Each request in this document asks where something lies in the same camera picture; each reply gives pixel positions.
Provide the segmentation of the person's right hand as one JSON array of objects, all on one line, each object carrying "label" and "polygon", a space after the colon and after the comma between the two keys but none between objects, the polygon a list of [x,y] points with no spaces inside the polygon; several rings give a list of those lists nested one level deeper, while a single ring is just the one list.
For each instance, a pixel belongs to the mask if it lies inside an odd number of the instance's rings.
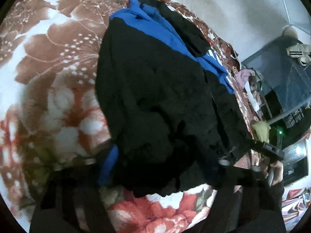
[{"label": "person's right hand", "polygon": [[284,165],[280,161],[269,163],[266,169],[266,179],[269,186],[274,186],[283,181]]}]

